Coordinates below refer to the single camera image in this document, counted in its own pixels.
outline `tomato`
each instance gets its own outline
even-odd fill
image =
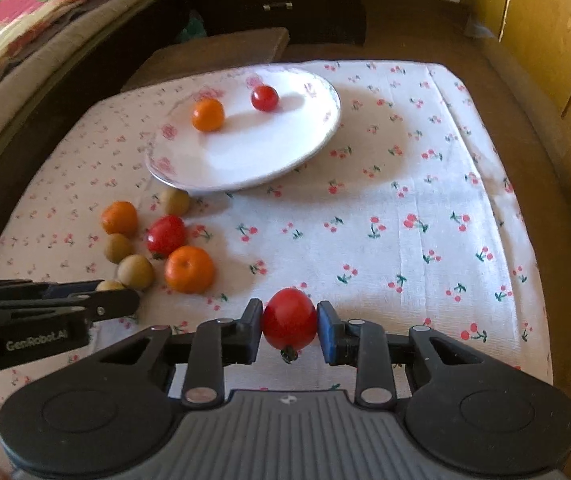
[[[286,363],[297,358],[297,351],[309,345],[317,333],[317,311],[297,288],[279,290],[263,311],[261,329],[265,339],[281,351]]]
[[[201,99],[192,110],[192,125],[200,132],[213,132],[223,126],[225,110],[216,99]]]
[[[262,112],[271,112],[279,104],[279,94],[268,85],[259,85],[252,91],[252,106]]]
[[[157,256],[169,256],[185,245],[187,234],[182,219],[167,215],[159,218],[148,229],[148,250]]]

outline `plate rim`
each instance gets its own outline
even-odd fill
[[[300,166],[302,163],[304,163],[306,160],[309,160],[310,158],[312,158],[313,156],[315,156],[318,152],[320,152],[320,150],[322,150],[327,143],[329,142],[329,140],[334,136],[334,134],[336,134],[337,130],[339,129],[339,125],[341,124],[341,113],[342,113],[342,102],[341,102],[341,96],[339,95],[339,92],[337,92],[337,89],[335,88],[334,85],[332,85],[332,83],[330,81],[328,81],[326,78],[324,78],[323,76],[320,76],[319,74],[316,74],[315,72],[310,72],[310,70],[304,70],[302,68],[299,68],[297,66],[293,66],[290,63],[284,64],[284,63],[271,63],[271,64],[260,64],[260,65],[249,65],[249,66],[243,66],[243,67],[238,67],[238,68],[229,68],[226,70],[215,70],[213,72],[204,72],[202,74],[198,74],[197,76],[203,76],[203,75],[209,75],[209,74],[225,74],[225,73],[229,73],[229,72],[233,72],[233,71],[237,71],[237,70],[252,70],[252,69],[267,69],[267,68],[276,68],[276,67],[282,67],[284,69],[287,69],[288,72],[294,72],[294,73],[302,73],[302,74],[309,74],[311,76],[313,76],[313,78],[319,79],[321,81],[323,81],[327,87],[329,88],[330,92],[334,94],[334,97],[336,98],[336,102],[338,103],[338,110],[339,113],[337,114],[335,120],[333,121],[333,124],[330,124],[330,127],[328,128],[328,131],[326,133],[326,135],[324,136],[324,138],[321,140],[321,142],[319,142],[314,149],[302,154],[299,158],[297,158],[296,160],[293,161],[293,163],[288,164],[287,166],[284,166],[283,168],[281,168],[281,170],[275,171],[274,173],[271,173],[271,177],[268,175],[264,175],[264,176],[260,176],[260,177],[255,177],[255,178],[250,178],[247,180],[244,180],[242,182],[238,182],[236,184],[234,184],[233,186],[206,186],[206,187],[191,187],[191,186],[184,186],[181,183],[178,182],[174,182],[170,179],[167,179],[165,176],[162,176],[161,174],[158,174],[156,172],[156,169],[152,167],[152,164],[150,162],[151,160],[151,156],[150,156],[150,149],[148,148],[145,151],[145,166],[148,168],[148,171],[150,172],[150,174],[156,178],[157,180],[159,180],[160,182],[162,182],[163,184],[166,184],[166,186],[169,187],[174,187],[175,189],[181,189],[181,190],[185,190],[187,192],[192,192],[192,193],[213,193],[213,192],[225,192],[225,191],[238,191],[241,189],[248,189],[251,187],[256,187],[256,186],[261,186],[262,184],[265,184],[266,182],[271,182],[274,179],[279,178],[280,176],[283,176],[286,173],[289,173],[290,171],[294,170],[294,168],[296,168],[297,166]],[[188,76],[185,78],[181,78],[181,79],[175,79],[174,81],[181,81],[182,79],[188,79],[188,78],[194,78],[195,76]],[[155,132],[155,139],[156,139],[156,135],[158,135],[158,129]]]

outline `tablecloth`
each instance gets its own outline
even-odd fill
[[[515,190],[464,83],[445,67],[402,61],[298,65],[327,78],[342,101],[329,144],[290,174],[255,189],[194,197],[190,243],[218,275],[203,296],[158,279],[137,319],[107,321],[92,343],[0,373],[0,402],[14,389],[150,324],[176,332],[239,317],[295,286],[329,300],[342,319],[407,333],[426,324],[552,381],[543,292]],[[236,69],[252,77],[252,69]],[[143,164],[162,118],[203,90],[201,76],[96,104],[34,177],[0,239],[0,278],[112,278],[102,254],[101,211],[130,200],[143,227],[161,216],[163,184]],[[144,251],[143,232],[138,246]],[[403,370],[395,369],[400,394]],[[180,390],[181,370],[172,393]],[[226,368],[228,388],[354,387],[355,371],[323,364],[314,342],[285,364],[267,343],[252,367]]]

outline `black clamp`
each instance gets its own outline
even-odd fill
[[[186,413],[224,402],[223,367],[256,360],[262,313],[261,301],[251,300],[240,319],[207,321],[195,333],[153,326],[21,388],[0,412],[10,458],[37,474],[75,477],[151,456]],[[182,398],[171,399],[181,363]]]
[[[357,367],[355,403],[387,409],[430,455],[482,476],[562,468],[571,451],[571,400],[562,391],[428,326],[408,336],[339,319],[319,303],[326,363]],[[405,365],[412,396],[399,399],[392,364]]]
[[[99,283],[0,280],[0,370],[85,346],[93,322],[136,313],[135,290]]]

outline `orange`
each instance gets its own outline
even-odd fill
[[[192,125],[200,132],[213,132],[223,126],[225,111],[220,101],[202,99],[192,111]]]
[[[200,247],[183,246],[168,256],[165,279],[169,287],[184,294],[201,294],[214,281],[214,263]]]
[[[136,207],[130,202],[113,202],[101,213],[101,223],[107,234],[120,233],[131,238],[139,228]]]

